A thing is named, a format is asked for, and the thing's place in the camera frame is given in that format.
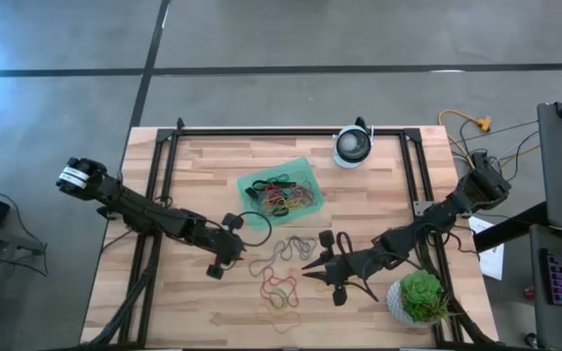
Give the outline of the long yellow rubber band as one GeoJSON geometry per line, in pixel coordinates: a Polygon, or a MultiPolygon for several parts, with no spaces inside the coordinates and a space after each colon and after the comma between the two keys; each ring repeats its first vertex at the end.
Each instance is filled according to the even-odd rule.
{"type": "Polygon", "coordinates": [[[294,310],[276,310],[268,305],[260,305],[255,310],[258,321],[271,326],[279,334],[283,334],[302,324],[301,314],[294,310]]]}

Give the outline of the succulent in white pot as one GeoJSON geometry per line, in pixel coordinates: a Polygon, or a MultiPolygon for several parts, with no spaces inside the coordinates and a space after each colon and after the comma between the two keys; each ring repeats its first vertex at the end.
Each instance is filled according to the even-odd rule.
{"type": "Polygon", "coordinates": [[[410,328],[427,328],[459,315],[448,309],[451,297],[435,275],[419,270],[391,285],[386,305],[400,324],[410,328]]]}

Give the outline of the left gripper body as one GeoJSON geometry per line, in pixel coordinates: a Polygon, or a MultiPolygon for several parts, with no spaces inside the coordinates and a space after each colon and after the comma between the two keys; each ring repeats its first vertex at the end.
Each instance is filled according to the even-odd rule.
{"type": "Polygon", "coordinates": [[[241,216],[226,214],[220,228],[211,230],[209,234],[210,248],[215,253],[216,258],[207,269],[206,274],[209,277],[221,279],[224,271],[241,259],[244,242],[233,230],[240,229],[243,224],[244,220],[241,216]]]}

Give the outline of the dark grey rubber band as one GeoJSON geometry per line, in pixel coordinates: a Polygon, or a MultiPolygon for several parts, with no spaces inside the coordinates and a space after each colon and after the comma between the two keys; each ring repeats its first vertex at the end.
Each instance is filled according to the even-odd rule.
{"type": "Polygon", "coordinates": [[[263,181],[263,185],[264,187],[277,186],[280,188],[288,188],[296,185],[296,183],[290,180],[290,176],[288,174],[281,174],[267,178],[263,181]]]}
{"type": "Polygon", "coordinates": [[[297,254],[300,260],[308,260],[315,250],[315,246],[314,238],[293,236],[285,242],[280,257],[283,260],[290,260],[294,254],[297,254]]]}

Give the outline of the white paper sheet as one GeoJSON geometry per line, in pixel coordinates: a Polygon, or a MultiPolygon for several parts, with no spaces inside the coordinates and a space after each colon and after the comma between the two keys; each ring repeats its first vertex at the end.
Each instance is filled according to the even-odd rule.
{"type": "MultiPolygon", "coordinates": [[[[471,216],[468,219],[469,227],[480,234],[482,231],[494,226],[493,223],[476,216],[471,216]]],[[[504,257],[504,244],[493,247],[487,251],[480,253],[480,268],[484,276],[492,278],[497,281],[502,280],[503,270],[503,257],[504,257]]]]}

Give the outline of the black desk leg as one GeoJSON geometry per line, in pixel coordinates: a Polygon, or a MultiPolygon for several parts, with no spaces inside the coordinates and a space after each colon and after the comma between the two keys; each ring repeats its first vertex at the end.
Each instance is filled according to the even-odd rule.
{"type": "Polygon", "coordinates": [[[480,231],[473,236],[475,249],[485,252],[503,243],[529,233],[533,224],[548,226],[546,202],[541,202],[528,210],[508,216],[506,220],[480,231]]]}

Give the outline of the translucent green plastic bin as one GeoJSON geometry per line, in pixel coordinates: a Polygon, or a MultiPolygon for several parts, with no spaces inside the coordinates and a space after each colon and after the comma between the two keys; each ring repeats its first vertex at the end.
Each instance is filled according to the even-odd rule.
{"type": "Polygon", "coordinates": [[[244,212],[257,212],[264,216],[264,218],[262,218],[254,214],[247,215],[247,223],[255,230],[266,229],[266,220],[268,220],[272,226],[275,226],[306,215],[311,215],[312,213],[318,212],[325,202],[325,197],[319,187],[314,172],[311,169],[311,166],[309,165],[307,159],[304,157],[289,161],[270,169],[265,169],[263,171],[258,171],[239,177],[236,180],[236,185],[238,188],[238,193],[241,196],[244,212]],[[263,191],[257,191],[259,195],[258,200],[252,199],[245,192],[246,188],[252,187],[252,183],[255,180],[266,180],[269,177],[278,176],[281,174],[288,174],[290,176],[290,180],[294,181],[296,185],[303,185],[305,187],[308,187],[312,191],[313,204],[310,207],[292,209],[285,216],[275,217],[270,214],[270,208],[264,208],[261,205],[263,191]]]}

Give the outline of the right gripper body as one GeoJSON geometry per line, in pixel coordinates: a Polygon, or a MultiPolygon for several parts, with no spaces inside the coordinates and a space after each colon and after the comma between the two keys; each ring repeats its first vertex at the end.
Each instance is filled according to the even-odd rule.
{"type": "Polygon", "coordinates": [[[381,252],[380,239],[380,237],[376,237],[372,240],[371,249],[342,255],[331,230],[319,233],[320,245],[326,249],[320,257],[327,259],[324,264],[324,273],[327,274],[329,280],[326,284],[333,285],[335,288],[332,294],[335,306],[345,304],[347,300],[346,285],[355,286],[374,301],[378,301],[377,296],[370,289],[367,279],[379,270],[376,266],[372,267],[372,260],[381,252]]]}

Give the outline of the grey desk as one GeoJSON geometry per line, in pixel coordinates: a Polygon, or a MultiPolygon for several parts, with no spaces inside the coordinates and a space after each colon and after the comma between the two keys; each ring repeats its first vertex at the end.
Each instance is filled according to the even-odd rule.
{"type": "Polygon", "coordinates": [[[562,251],[562,230],[535,224],[530,235],[537,337],[541,347],[562,351],[562,306],[548,302],[542,263],[543,249],[562,251]]]}

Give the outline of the wide green rubber band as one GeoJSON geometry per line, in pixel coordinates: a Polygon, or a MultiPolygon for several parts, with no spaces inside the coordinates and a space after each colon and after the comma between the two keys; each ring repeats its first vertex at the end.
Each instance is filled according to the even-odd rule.
{"type": "Polygon", "coordinates": [[[289,304],[289,297],[282,289],[273,289],[266,297],[269,305],[274,309],[283,309],[289,304]]]}

